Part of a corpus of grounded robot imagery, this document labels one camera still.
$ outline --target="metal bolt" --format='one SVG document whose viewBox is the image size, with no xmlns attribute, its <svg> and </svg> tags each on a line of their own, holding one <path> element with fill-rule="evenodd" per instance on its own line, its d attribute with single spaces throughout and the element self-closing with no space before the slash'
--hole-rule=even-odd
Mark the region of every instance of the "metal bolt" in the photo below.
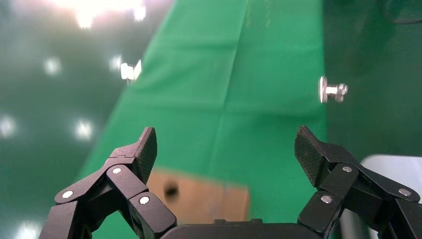
<svg viewBox="0 0 422 239">
<path fill-rule="evenodd" d="M 332 199 L 331 199 L 330 196 L 322 196 L 321 200 L 325 203 L 331 203 L 332 202 Z"/>
<path fill-rule="evenodd" d="M 350 173 L 352 171 L 352 169 L 350 167 L 344 166 L 343 170 Z"/>
<path fill-rule="evenodd" d="M 149 202 L 149 197 L 144 196 L 141 199 L 139 199 L 140 204 L 147 204 Z"/>
<path fill-rule="evenodd" d="M 325 103 L 328 97 L 334 98 L 337 102 L 343 102 L 347 94 L 348 86 L 346 84 L 329 85 L 326 76 L 321 76 L 318 84 L 319 102 Z"/>
<path fill-rule="evenodd" d="M 412 194 L 411 192 L 409 192 L 408 190 L 401 188 L 399 189 L 399 193 L 405 195 L 405 196 L 410 196 L 410 194 Z"/>
<path fill-rule="evenodd" d="M 112 172 L 113 172 L 114 174 L 117 174 L 117 173 L 119 173 L 120 171 L 121 171 L 121 169 L 120 169 L 120 168 L 115 168 L 115 169 L 113 169 L 113 171 L 112 171 Z"/>
<path fill-rule="evenodd" d="M 69 198 L 73 194 L 73 191 L 67 191 L 62 195 L 62 198 Z"/>
</svg>

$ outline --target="dark green wall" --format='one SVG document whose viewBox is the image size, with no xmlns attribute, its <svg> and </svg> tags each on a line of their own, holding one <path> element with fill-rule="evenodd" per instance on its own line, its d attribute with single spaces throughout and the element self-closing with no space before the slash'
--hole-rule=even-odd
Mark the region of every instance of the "dark green wall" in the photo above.
<svg viewBox="0 0 422 239">
<path fill-rule="evenodd" d="M 142 22 L 107 13 L 80 29 L 45 1 L 0 1 L 0 239 L 35 238 L 56 193 L 75 179 L 126 87 L 109 60 L 141 59 L 172 1 L 145 4 Z M 47 74 L 47 59 L 61 71 Z M 80 119 L 90 139 L 77 137 Z"/>
<path fill-rule="evenodd" d="M 359 160 L 422 155 L 422 23 L 394 24 L 374 0 L 324 1 L 325 73 L 347 83 L 328 104 L 328 139 Z"/>
</svg>

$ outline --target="metal pivot pin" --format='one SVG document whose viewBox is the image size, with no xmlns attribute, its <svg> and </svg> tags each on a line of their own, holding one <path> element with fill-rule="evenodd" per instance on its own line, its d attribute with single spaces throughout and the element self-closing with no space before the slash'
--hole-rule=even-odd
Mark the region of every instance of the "metal pivot pin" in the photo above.
<svg viewBox="0 0 422 239">
<path fill-rule="evenodd" d="M 347 94 L 348 86 L 346 84 L 329 85 L 326 76 L 321 76 L 318 82 L 319 102 L 325 103 L 328 97 L 334 98 L 337 102 L 343 102 Z"/>
</svg>

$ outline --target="green backdrop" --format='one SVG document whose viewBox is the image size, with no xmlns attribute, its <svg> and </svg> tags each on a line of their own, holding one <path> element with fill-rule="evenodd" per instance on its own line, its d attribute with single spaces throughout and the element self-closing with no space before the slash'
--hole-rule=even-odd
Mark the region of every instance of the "green backdrop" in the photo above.
<svg viewBox="0 0 422 239">
<path fill-rule="evenodd" d="M 298 126 L 326 138 L 321 1 L 178 0 L 79 178 L 156 128 L 157 166 L 247 185 L 251 218 L 295 222 L 314 189 Z M 134 238 L 119 214 L 96 238 Z"/>
</svg>

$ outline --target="wooden block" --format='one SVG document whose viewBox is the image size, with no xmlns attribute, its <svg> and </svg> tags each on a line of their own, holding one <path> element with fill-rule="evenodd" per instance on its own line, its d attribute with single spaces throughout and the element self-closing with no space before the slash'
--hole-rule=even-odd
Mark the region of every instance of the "wooden block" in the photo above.
<svg viewBox="0 0 422 239">
<path fill-rule="evenodd" d="M 246 187 L 155 168 L 147 186 L 173 212 L 179 225 L 247 220 Z"/>
</svg>

